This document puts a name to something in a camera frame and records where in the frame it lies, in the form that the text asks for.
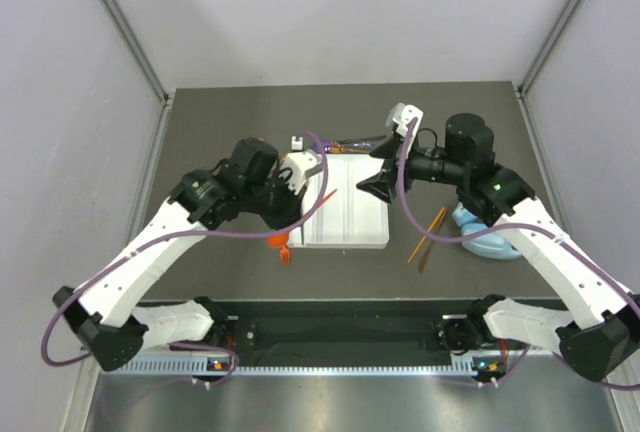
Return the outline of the orange plastic fork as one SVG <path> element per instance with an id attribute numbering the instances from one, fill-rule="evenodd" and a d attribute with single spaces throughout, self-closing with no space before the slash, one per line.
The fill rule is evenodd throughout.
<path id="1" fill-rule="evenodd" d="M 291 252 L 286 245 L 280 248 L 280 261 L 283 265 L 289 265 L 291 262 Z"/>

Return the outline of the orange plastic knife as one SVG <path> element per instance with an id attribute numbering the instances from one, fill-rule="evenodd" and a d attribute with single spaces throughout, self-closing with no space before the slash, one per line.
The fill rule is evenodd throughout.
<path id="1" fill-rule="evenodd" d="M 328 200 L 330 200 L 336 193 L 338 192 L 338 189 L 335 188 L 333 189 L 331 192 L 329 192 L 327 195 L 325 195 L 322 200 L 319 203 L 318 208 L 321 208 Z"/>

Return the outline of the white divided utensil tray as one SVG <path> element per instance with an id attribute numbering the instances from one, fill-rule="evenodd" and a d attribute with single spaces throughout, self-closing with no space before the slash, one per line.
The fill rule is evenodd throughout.
<path id="1" fill-rule="evenodd" d="M 306 247 L 300 247 L 299 228 L 289 235 L 292 248 L 384 249 L 389 242 L 386 203 L 361 192 L 356 184 L 379 172 L 380 159 L 367 155 L 330 154 L 327 194 L 338 192 L 306 221 Z"/>

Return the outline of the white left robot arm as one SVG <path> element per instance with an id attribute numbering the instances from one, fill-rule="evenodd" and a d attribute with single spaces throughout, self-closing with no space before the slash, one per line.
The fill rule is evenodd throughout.
<path id="1" fill-rule="evenodd" d="M 310 218 L 302 201 L 311 178 L 328 174 L 325 153 L 295 148 L 285 155 L 245 138 L 211 169 L 186 173 L 146 227 L 83 284 L 53 297 L 88 355 L 105 372 L 118 370 L 140 352 L 158 347 L 212 349 L 228 333 L 228 317 L 207 297 L 143 306 L 147 291 L 188 250 L 241 214 L 260 218 L 263 237 L 285 234 Z"/>

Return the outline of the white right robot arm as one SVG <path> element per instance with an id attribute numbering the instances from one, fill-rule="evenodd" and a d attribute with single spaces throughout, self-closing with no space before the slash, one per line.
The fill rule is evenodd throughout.
<path id="1" fill-rule="evenodd" d="M 481 223 L 519 252 L 564 304 L 554 310 L 491 294 L 475 301 L 458 328 L 444 325 L 452 351 L 511 340 L 547 350 L 579 376 L 601 382 L 639 349 L 639 297 L 591 260 L 551 217 L 534 189 L 495 158 L 494 133 L 472 113 L 449 117 L 443 146 L 417 139 L 422 111 L 403 103 L 390 112 L 389 136 L 371 156 L 380 171 L 357 187 L 405 204 L 414 181 L 451 185 Z"/>

